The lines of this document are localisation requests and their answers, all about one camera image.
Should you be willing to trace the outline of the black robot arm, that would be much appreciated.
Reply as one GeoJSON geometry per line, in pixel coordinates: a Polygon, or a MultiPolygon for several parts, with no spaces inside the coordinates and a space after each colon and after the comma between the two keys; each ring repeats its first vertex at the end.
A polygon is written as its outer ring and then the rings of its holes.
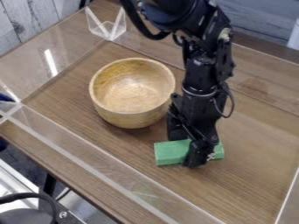
{"type": "Polygon", "coordinates": [[[217,122],[231,117],[227,79],[234,76],[234,31],[214,0],[119,0],[135,28],[151,40],[173,37],[182,48],[182,93],[171,95],[167,134],[190,141],[183,165],[206,165],[221,145],[217,122]]]}

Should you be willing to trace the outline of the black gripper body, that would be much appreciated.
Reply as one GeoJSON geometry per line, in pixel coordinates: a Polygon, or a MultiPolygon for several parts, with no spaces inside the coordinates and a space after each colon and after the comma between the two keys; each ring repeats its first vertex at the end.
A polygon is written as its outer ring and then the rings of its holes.
{"type": "Polygon", "coordinates": [[[171,95],[173,103],[169,111],[174,111],[185,119],[183,127],[189,138],[195,137],[219,143],[217,122],[223,117],[229,94],[227,85],[214,86],[207,90],[183,85],[182,94],[171,95]]]}

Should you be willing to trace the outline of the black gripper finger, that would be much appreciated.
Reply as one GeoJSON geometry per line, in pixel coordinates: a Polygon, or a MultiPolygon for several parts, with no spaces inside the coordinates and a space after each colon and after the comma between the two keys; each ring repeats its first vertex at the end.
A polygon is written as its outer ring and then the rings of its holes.
{"type": "Polygon", "coordinates": [[[170,141],[186,140],[189,138],[183,127],[185,124],[183,117],[170,110],[167,113],[167,136],[170,141]]]}
{"type": "Polygon", "coordinates": [[[189,168],[206,165],[217,145],[217,141],[189,138],[189,151],[183,160],[183,165],[189,168]]]}

